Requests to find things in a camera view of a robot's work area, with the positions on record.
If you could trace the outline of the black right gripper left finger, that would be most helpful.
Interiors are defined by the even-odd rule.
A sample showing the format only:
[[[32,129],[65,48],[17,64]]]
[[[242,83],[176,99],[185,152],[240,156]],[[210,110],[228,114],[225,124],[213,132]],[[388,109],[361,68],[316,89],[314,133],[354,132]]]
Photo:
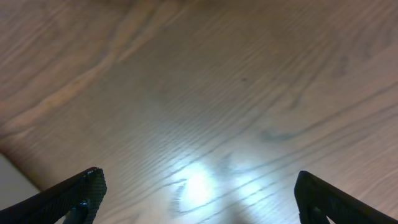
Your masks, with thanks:
[[[91,167],[22,202],[1,210],[1,223],[92,224],[106,194],[103,170]]]

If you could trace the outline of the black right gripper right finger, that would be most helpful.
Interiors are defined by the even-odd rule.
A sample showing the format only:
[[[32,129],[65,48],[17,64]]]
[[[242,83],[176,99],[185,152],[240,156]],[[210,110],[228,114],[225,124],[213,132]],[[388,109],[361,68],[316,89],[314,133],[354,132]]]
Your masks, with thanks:
[[[294,195],[301,224],[397,224],[396,219],[305,170],[298,173]]]

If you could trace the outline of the white cardboard box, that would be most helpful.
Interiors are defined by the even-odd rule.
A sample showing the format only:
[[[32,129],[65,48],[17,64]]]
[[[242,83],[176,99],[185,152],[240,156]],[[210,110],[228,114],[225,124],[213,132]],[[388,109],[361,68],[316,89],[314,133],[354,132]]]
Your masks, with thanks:
[[[0,159],[0,178],[1,210],[24,201],[40,192],[3,154],[1,154]]]

